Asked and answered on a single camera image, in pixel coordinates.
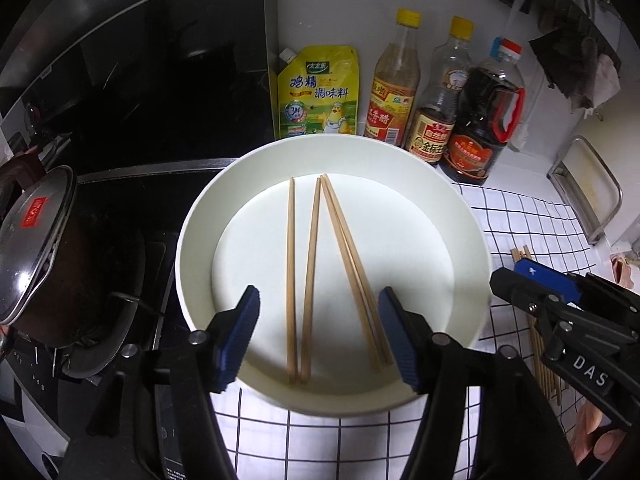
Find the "person right hand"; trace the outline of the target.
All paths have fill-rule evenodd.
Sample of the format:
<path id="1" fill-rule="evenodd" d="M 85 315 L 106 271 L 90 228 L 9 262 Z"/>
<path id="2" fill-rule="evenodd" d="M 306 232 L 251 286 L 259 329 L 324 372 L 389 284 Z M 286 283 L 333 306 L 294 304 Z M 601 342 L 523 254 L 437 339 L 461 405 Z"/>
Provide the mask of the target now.
<path id="1" fill-rule="evenodd" d="M 600 462 L 608 462 L 625 439 L 626 434 L 619 429 L 600 434 L 602 419 L 603 413 L 589 401 L 578 410 L 574 436 L 570 440 L 577 465 L 590 453 Z"/>

